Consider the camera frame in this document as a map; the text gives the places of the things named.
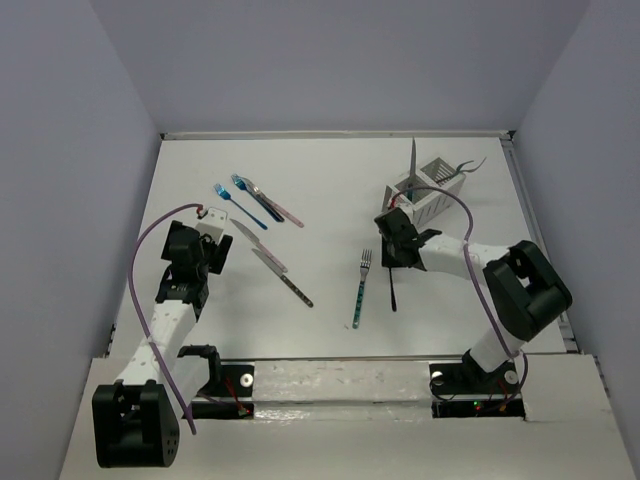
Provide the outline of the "green handled fork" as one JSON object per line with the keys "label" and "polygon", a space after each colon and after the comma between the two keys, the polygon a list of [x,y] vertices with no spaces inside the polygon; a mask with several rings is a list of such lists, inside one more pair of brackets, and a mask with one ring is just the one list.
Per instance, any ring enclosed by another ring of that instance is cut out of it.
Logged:
{"label": "green handled fork", "polygon": [[360,280],[359,280],[356,304],[355,304],[353,320],[352,320],[353,329],[358,329],[360,325],[361,310],[362,310],[362,303],[363,303],[364,291],[366,286],[366,279],[371,267],[372,254],[373,252],[371,249],[364,249],[362,252],[360,265],[359,265]]}

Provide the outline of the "black handled knife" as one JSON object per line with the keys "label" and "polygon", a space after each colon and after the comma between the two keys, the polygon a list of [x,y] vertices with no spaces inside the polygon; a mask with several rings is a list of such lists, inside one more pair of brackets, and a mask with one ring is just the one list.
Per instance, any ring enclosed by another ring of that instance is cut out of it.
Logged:
{"label": "black handled knife", "polygon": [[271,260],[264,252],[253,248],[252,252],[285,284],[307,307],[313,308],[314,303],[306,296],[306,294],[295,285],[286,275],[284,270],[280,268],[273,260]]}

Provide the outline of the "purple metallic fork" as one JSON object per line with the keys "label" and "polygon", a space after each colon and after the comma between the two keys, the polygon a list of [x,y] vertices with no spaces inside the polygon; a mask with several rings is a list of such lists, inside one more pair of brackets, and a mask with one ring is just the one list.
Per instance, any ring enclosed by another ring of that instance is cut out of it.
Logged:
{"label": "purple metallic fork", "polygon": [[395,285],[394,285],[394,277],[393,277],[393,268],[388,268],[388,276],[389,276],[389,287],[390,287],[390,304],[392,312],[397,312],[397,298],[395,293]]}

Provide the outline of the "green handled knife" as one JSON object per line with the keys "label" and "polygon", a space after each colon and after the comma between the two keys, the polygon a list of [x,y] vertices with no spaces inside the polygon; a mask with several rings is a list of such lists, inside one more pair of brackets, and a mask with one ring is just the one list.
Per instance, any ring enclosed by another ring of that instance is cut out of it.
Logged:
{"label": "green handled knife", "polygon": [[411,153],[410,153],[410,167],[409,173],[406,180],[406,197],[412,202],[413,201],[413,192],[414,192],[414,184],[415,184],[415,175],[416,175],[416,167],[417,167],[417,148],[416,141],[412,139],[411,142]]}

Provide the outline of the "teal plastic fork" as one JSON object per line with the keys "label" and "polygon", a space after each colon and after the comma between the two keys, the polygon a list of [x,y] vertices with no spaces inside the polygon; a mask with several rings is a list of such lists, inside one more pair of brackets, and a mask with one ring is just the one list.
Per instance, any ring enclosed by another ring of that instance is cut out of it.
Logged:
{"label": "teal plastic fork", "polygon": [[459,175],[461,173],[464,173],[464,167],[466,165],[470,164],[470,163],[472,163],[472,161],[467,161],[467,162],[461,163],[460,165],[458,165],[454,169],[454,171],[450,175],[441,178],[440,180],[437,181],[437,183],[438,184],[444,184],[444,183],[448,182],[449,180],[455,178],[457,175]]}

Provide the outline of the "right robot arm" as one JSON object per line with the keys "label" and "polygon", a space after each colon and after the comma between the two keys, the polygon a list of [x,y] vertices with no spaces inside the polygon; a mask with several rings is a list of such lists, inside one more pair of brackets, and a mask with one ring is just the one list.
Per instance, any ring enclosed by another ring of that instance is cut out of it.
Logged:
{"label": "right robot arm", "polygon": [[378,215],[383,264],[469,280],[490,314],[490,329],[443,380],[482,392],[520,349],[566,312],[573,297],[537,244],[472,244],[435,229],[418,231],[398,207]]}

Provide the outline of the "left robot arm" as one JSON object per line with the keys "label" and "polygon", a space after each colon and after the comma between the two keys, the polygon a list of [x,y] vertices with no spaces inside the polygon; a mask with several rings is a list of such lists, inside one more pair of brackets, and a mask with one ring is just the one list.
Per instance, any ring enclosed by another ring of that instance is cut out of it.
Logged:
{"label": "left robot arm", "polygon": [[189,347],[209,296],[208,278],[222,272],[233,239],[226,212],[208,209],[195,226],[172,221],[161,257],[161,277],[143,338],[113,383],[96,388],[92,418],[102,468],[169,467],[180,440],[180,419],[193,418],[190,402],[221,383],[220,357],[210,345]]}

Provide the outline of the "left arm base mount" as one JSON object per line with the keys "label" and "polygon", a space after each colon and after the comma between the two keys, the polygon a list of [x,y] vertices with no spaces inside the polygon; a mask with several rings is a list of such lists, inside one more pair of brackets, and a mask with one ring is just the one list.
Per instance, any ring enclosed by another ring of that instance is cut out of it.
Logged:
{"label": "left arm base mount", "polygon": [[253,417],[253,363],[223,361],[212,345],[183,346],[178,357],[198,358],[198,366],[207,364],[206,381],[199,385],[196,400],[192,403],[195,419],[243,420]]}

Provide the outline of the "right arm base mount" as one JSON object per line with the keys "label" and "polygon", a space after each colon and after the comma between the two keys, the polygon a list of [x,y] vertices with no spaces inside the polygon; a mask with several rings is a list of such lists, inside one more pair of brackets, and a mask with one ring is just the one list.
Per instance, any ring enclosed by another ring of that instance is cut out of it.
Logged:
{"label": "right arm base mount", "polygon": [[431,411],[435,419],[525,418],[515,364],[507,362],[488,377],[469,380],[462,363],[429,365]]}

